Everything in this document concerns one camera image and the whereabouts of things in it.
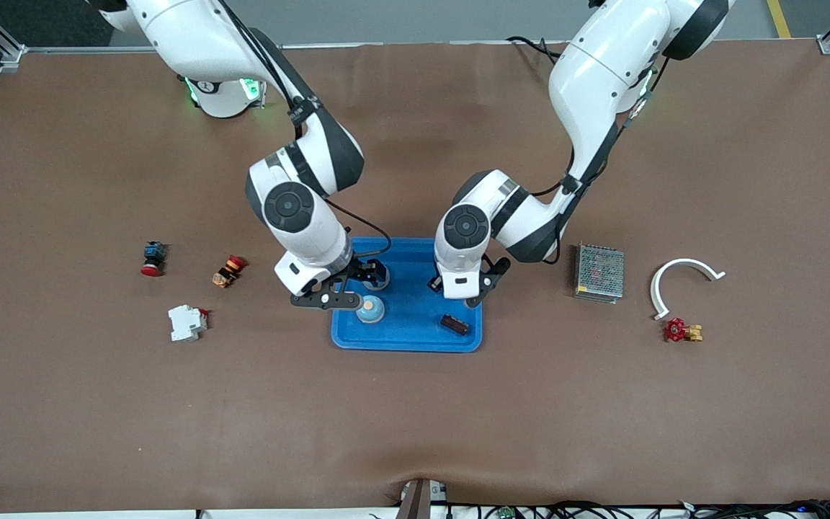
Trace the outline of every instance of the white curved handle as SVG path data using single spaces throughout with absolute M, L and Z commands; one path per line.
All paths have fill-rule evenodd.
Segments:
M 661 266 L 658 272 L 652 276 L 652 306 L 655 306 L 655 311 L 658 312 L 658 315 L 655 315 L 655 320 L 658 321 L 659 319 L 663 318 L 663 316 L 668 315 L 669 310 L 668 306 L 665 306 L 665 302 L 661 299 L 661 292 L 659 292 L 659 285 L 661 283 L 661 276 L 664 275 L 665 270 L 675 266 L 675 265 L 686 265 L 688 267 L 695 268 L 696 270 L 700 270 L 700 272 L 704 273 L 707 279 L 709 280 L 717 280 L 722 276 L 726 275 L 725 272 L 716 272 L 715 270 L 711 269 L 710 266 L 704 262 L 698 262 L 695 259 L 687 259 L 687 257 L 681 257 L 681 259 L 673 259 L 671 262 L 665 263 Z

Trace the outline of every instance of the brown table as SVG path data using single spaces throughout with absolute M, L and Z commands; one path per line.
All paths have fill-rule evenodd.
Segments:
M 550 65 L 526 47 L 289 57 L 365 151 L 336 199 L 394 236 L 431 236 L 475 171 L 540 190 L 566 164 Z M 472 355 L 343 351 L 329 315 L 287 303 L 243 191 L 290 140 L 283 112 L 211 119 L 150 55 L 29 55 L 0 78 L 1 512 L 385 505 L 413 477 L 463 502 L 830 498 L 830 56 L 813 40 L 672 63 L 566 234 L 567 256 L 625 251 L 625 298 L 571 298 L 569 259 L 517 265 Z M 155 239 L 167 275 L 148 279 Z M 251 265 L 224 291 L 228 254 Z M 665 276 L 701 345 L 652 319 L 649 279 L 675 257 L 728 272 Z M 194 344 L 169 341 L 181 303 L 213 310 Z

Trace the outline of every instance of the blue tray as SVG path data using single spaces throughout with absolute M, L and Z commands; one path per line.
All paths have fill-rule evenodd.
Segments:
M 355 237 L 355 250 L 385 246 L 385 239 Z M 350 290 L 362 296 L 372 293 L 386 307 L 382 321 L 360 322 L 349 310 L 332 312 L 332 340 L 341 348 L 406 352 L 472 352 L 482 342 L 482 305 L 468 309 L 463 301 L 444 299 L 428 282 L 435 276 L 434 239 L 393 239 L 391 249 L 379 260 L 389 269 L 389 286 L 371 292 L 356 280 Z M 470 325 L 461 336 L 441 326 L 441 316 L 450 314 Z

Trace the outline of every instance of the white robotic arm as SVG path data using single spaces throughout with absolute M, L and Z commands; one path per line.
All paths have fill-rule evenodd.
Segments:
M 659 55 L 686 59 L 718 33 L 735 0 L 599 0 L 550 74 L 550 101 L 569 134 L 573 161 L 550 203 L 531 196 L 500 170 L 474 174 L 437 228 L 438 277 L 448 299 L 482 302 L 508 269 L 484 272 L 496 239 L 518 262 L 542 262 L 559 247 L 566 223 L 606 164 L 619 136 L 616 115 L 633 107 Z
M 88 1 L 118 29 L 142 30 L 169 68 L 197 87 L 198 103 L 209 115 L 243 111 L 248 105 L 243 78 L 264 80 L 287 100 L 297 139 L 251 165 L 245 195 L 287 250 L 275 273 L 294 305 L 354 309 L 359 296 L 331 292 L 335 285 L 347 277 L 385 282 L 381 263 L 355 257 L 348 233 L 324 200 L 357 183 L 363 170 L 360 146 L 276 44 L 247 29 L 222 0 Z M 333 276 L 340 279 L 323 287 L 326 296 L 311 293 Z

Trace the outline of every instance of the yellow tape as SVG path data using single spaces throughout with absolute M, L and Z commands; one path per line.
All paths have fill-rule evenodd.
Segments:
M 770 16 L 774 19 L 777 36 L 780 36 L 780 38 L 793 38 L 790 35 L 790 27 L 787 26 L 787 19 L 783 16 L 783 7 L 780 6 L 780 0 L 767 0 L 767 8 L 770 9 Z

